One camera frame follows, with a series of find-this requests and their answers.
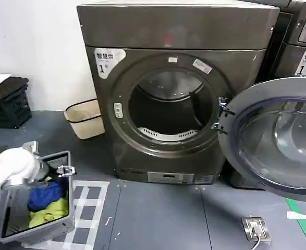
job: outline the dryer drum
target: dryer drum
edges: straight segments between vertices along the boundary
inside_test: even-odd
[[[212,94],[187,71],[169,69],[141,79],[131,93],[129,113],[145,136],[166,142],[194,137],[212,115]]]

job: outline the black plastic basket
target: black plastic basket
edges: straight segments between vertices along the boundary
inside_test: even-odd
[[[26,95],[27,88],[26,84],[4,99],[0,99],[0,128],[18,129],[31,117]]]

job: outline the yellow-green cloth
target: yellow-green cloth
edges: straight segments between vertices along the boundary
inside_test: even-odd
[[[30,212],[29,228],[33,228],[68,215],[68,197],[52,202],[45,210]]]

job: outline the electrical outlet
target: electrical outlet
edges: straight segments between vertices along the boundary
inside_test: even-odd
[[[253,234],[252,229],[259,227],[262,230],[261,241],[271,242],[271,235],[268,232],[266,223],[262,217],[242,217],[242,224],[248,241],[257,241],[258,237]]]

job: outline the beige trash bin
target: beige trash bin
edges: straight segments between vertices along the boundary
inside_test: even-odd
[[[84,140],[104,133],[101,110],[97,99],[73,104],[65,110],[64,114],[80,139]]]

